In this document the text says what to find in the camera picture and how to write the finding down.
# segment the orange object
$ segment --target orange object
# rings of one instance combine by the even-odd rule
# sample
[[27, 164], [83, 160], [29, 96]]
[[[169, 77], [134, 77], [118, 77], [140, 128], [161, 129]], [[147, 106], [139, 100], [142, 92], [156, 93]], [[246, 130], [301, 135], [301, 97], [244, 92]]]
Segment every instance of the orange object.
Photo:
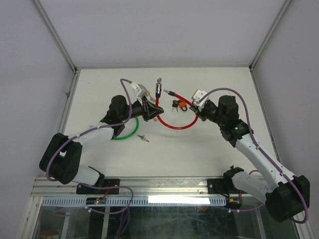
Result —
[[186, 111], [187, 110], [187, 104], [185, 101], [179, 100], [177, 101], [178, 106], [181, 108], [182, 111]]

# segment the cable end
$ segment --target cable end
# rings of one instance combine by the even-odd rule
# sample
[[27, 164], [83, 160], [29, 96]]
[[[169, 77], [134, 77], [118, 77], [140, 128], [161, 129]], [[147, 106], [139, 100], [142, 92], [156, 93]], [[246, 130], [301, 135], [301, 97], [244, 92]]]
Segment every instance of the cable end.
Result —
[[163, 90], [165, 93], [168, 93], [170, 96], [175, 96], [175, 92], [173, 91], [168, 91], [168, 90]]

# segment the red cable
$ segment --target red cable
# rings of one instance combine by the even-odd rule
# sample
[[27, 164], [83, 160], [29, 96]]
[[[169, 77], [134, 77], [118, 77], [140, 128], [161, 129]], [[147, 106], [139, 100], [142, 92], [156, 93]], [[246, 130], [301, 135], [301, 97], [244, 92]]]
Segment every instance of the red cable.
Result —
[[[180, 96], [178, 94], [175, 94], [174, 96], [176, 98], [186, 102], [189, 106], [191, 106], [191, 107], [193, 106], [193, 104], [190, 101], [188, 101], [187, 99], [185, 99], [184, 97], [182, 97], [182, 96]], [[159, 101], [160, 101], [160, 99], [156, 98], [156, 102], [155, 102], [156, 107], [159, 106]], [[168, 128], [171, 128], [171, 129], [187, 129], [187, 128], [193, 126], [197, 122], [198, 116], [196, 116], [195, 119], [193, 120], [193, 122], [190, 123], [189, 125], [181, 126], [181, 127], [169, 125], [168, 123], [164, 122], [160, 116], [158, 116], [158, 119], [163, 125], [165, 125]]]

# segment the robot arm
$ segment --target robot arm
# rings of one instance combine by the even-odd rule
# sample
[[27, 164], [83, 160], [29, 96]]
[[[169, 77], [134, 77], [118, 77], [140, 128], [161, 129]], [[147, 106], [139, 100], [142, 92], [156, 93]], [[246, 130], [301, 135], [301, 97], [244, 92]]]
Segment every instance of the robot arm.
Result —
[[310, 183], [305, 176], [295, 176], [275, 157], [270, 156], [270, 161], [266, 155], [269, 152], [264, 150], [260, 142], [256, 146], [251, 138], [248, 125], [239, 119], [238, 104], [234, 96], [221, 96], [218, 106], [211, 100], [203, 97], [207, 93], [197, 90], [193, 95], [193, 107], [190, 109], [198, 115], [202, 121], [210, 120], [216, 123], [223, 138], [234, 148], [243, 153], [256, 167], [262, 177], [249, 175], [243, 169], [231, 168], [224, 173], [223, 193], [228, 193], [229, 189], [238, 189], [252, 195], [263, 204], [270, 215], [282, 222], [304, 210], [304, 206], [297, 193], [292, 188], [287, 179], [300, 191], [307, 207], [310, 199]]
[[[137, 100], [132, 104], [131, 118], [142, 116], [144, 121], [148, 121], [164, 112], [161, 107], [156, 107], [155, 104], [146, 98], [148, 91], [143, 85], [138, 85], [134, 82], [131, 82], [131, 87], [133, 88], [137, 98]], [[55, 134], [40, 161], [40, 169], [45, 172], [47, 170], [49, 161], [56, 151], [69, 138], [75, 136], [75, 139], [66, 144], [65, 147], [54, 158], [49, 169], [50, 176], [62, 184], [68, 184], [69, 182], [73, 181], [95, 186], [105, 186], [99, 185], [104, 178], [104, 175], [94, 168], [80, 165], [80, 158], [81, 155], [89, 149], [94, 148], [102, 142], [119, 136], [125, 128], [124, 124], [111, 127], [103, 126], [107, 124], [113, 125], [122, 123], [128, 118], [129, 110], [129, 105], [127, 104], [126, 98], [124, 96], [114, 96], [111, 100], [111, 104], [109, 105], [109, 110], [107, 111], [106, 115], [97, 125], [94, 126], [98, 128], [97, 130], [93, 130], [92, 132], [81, 137], [79, 135], [82, 135], [81, 133], [85, 132], [86, 130], [70, 136], [63, 135], [61, 133]]]

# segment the green cable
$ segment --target green cable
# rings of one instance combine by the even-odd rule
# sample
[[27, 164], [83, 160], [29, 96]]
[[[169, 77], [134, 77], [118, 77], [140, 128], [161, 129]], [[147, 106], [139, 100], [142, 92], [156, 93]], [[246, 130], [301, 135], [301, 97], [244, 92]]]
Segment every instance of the green cable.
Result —
[[132, 137], [132, 136], [136, 133], [136, 131], [138, 131], [139, 126], [140, 126], [139, 119], [138, 119], [137, 117], [136, 117], [135, 119], [136, 119], [136, 127], [135, 127], [135, 129], [132, 131], [132, 133], [130, 133], [130, 134], [124, 136], [124, 137], [114, 138], [113, 140], [123, 140], [123, 139], [127, 139], [127, 138], [129, 138], [129, 137]]

